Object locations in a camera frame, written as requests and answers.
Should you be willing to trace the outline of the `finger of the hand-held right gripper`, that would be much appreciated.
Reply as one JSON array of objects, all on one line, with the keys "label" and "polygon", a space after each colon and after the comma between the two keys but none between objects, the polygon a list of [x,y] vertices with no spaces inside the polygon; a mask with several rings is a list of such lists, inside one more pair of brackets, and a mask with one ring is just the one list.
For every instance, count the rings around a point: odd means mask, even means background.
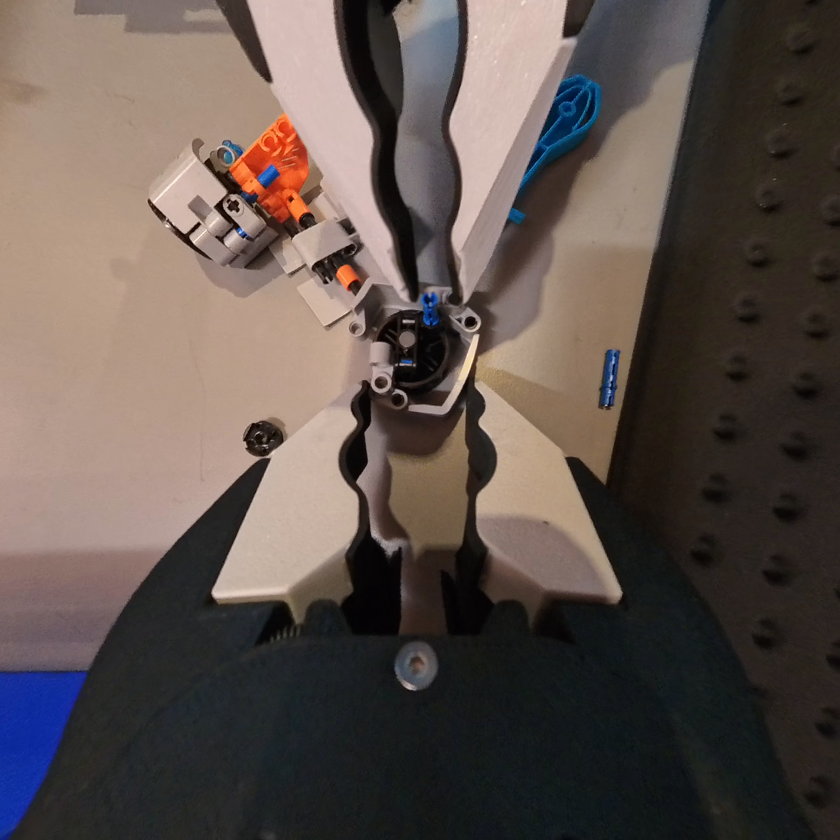
[{"label": "finger of the hand-held right gripper", "polygon": [[448,116],[458,197],[449,236],[462,299],[489,265],[574,52],[567,13],[566,1],[458,4],[464,34]]},{"label": "finger of the hand-held right gripper", "polygon": [[418,294],[410,213],[396,183],[396,109],[373,60],[373,2],[248,1],[271,89],[383,276]]}]

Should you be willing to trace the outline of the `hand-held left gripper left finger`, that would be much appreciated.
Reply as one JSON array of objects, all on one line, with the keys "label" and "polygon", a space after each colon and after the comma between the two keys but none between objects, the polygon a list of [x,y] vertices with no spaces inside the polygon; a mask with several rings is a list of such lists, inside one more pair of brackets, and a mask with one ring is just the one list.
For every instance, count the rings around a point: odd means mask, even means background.
[{"label": "hand-held left gripper left finger", "polygon": [[367,382],[352,385],[269,458],[212,589],[219,604],[340,604],[346,553],[361,524],[347,446],[363,432]]}]

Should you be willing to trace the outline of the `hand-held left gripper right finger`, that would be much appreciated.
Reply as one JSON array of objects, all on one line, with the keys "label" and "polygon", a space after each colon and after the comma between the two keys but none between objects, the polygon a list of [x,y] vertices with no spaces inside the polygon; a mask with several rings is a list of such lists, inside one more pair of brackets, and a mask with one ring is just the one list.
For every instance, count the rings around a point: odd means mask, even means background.
[{"label": "hand-held left gripper right finger", "polygon": [[466,403],[463,575],[491,602],[614,605],[623,589],[563,450],[488,385]]}]

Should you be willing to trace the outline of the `light blue plastic strip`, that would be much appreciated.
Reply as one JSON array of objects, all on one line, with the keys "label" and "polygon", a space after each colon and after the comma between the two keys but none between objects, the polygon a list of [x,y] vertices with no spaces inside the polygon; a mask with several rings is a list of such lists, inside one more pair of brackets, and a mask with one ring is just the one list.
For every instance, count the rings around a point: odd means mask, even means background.
[{"label": "light blue plastic strip", "polygon": [[546,166],[583,143],[601,107],[602,87],[593,79],[576,74],[561,82],[521,179],[516,201]]}]

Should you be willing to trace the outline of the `grey curved panel block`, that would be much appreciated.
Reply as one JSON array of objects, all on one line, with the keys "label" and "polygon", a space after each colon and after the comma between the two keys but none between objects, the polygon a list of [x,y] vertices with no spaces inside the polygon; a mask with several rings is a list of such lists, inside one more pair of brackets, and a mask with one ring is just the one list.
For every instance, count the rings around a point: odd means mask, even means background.
[{"label": "grey curved panel block", "polygon": [[[393,402],[393,397],[377,395],[371,387],[371,346],[373,334],[380,318],[391,308],[412,308],[426,291],[437,291],[444,299],[444,319],[451,332],[454,341],[452,359],[449,364],[445,378],[430,393],[418,396],[411,400],[406,407],[398,408]],[[423,415],[428,417],[444,417],[448,415],[458,403],[467,381],[473,371],[478,348],[480,344],[480,315],[473,309],[461,303],[456,295],[445,287],[426,287],[421,289],[420,297],[411,303],[401,299],[389,284],[377,285],[373,288],[373,294],[377,303],[376,308],[365,306],[368,310],[368,329],[362,340],[369,346],[370,374],[368,382],[373,395],[382,401],[386,406],[396,410]]]}]

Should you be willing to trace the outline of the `grey block module orange part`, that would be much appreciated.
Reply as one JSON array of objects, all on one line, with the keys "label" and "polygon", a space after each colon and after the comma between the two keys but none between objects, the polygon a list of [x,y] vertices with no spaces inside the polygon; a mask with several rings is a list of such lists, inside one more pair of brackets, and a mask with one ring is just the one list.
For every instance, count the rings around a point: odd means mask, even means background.
[{"label": "grey block module orange part", "polygon": [[224,140],[209,151],[194,139],[152,184],[148,204],[173,234],[222,267],[247,268],[265,252],[284,272],[302,257],[291,244],[300,217],[308,151],[282,113],[249,147]]}]

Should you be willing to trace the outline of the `black round core blue pin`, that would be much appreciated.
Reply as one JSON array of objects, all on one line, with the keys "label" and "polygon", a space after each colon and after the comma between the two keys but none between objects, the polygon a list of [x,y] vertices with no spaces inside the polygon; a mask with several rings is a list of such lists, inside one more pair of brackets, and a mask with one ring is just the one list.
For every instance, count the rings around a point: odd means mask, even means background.
[{"label": "black round core blue pin", "polygon": [[371,387],[380,396],[396,394],[398,408],[430,393],[448,372],[454,341],[444,302],[440,292],[423,292],[414,307],[385,311],[374,330]]}]

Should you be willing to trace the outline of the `small black round block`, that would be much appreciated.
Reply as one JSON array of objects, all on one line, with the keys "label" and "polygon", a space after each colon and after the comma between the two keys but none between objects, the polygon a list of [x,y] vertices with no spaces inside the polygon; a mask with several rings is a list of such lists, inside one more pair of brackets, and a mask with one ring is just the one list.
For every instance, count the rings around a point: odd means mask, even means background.
[{"label": "small black round block", "polygon": [[284,441],[283,430],[271,419],[250,423],[243,434],[246,452],[256,458],[270,456]]}]

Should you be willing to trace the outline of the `loose blue axle pin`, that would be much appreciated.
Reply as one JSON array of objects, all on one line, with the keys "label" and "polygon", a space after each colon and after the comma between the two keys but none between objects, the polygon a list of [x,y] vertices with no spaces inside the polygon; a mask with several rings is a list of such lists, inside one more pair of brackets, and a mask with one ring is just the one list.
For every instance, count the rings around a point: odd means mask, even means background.
[{"label": "loose blue axle pin", "polygon": [[620,358],[620,350],[609,349],[605,352],[598,397],[598,407],[605,411],[612,410],[615,404]]}]

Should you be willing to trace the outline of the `blue plastic bin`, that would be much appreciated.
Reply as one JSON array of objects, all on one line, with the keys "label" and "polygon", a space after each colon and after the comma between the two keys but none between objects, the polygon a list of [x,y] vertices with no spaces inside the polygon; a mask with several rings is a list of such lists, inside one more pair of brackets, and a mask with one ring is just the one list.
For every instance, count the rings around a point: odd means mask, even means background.
[{"label": "blue plastic bin", "polygon": [[87,672],[1,673],[1,838],[43,783]]}]

